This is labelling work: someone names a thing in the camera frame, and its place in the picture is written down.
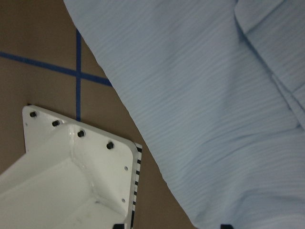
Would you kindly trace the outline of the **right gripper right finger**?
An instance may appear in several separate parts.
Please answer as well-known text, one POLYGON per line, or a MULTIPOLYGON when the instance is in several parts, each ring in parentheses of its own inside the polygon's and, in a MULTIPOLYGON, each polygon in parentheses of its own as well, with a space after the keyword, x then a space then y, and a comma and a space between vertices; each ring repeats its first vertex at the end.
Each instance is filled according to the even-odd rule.
POLYGON ((232 226, 230 224, 222 224, 220 229, 232 229, 232 226))

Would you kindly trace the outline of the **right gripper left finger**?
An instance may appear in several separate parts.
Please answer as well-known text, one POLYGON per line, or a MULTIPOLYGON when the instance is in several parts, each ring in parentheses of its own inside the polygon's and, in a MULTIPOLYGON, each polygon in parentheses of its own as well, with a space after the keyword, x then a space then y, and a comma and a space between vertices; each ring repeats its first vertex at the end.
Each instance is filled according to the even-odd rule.
POLYGON ((114 224, 113 229, 124 229, 124 224, 114 224))

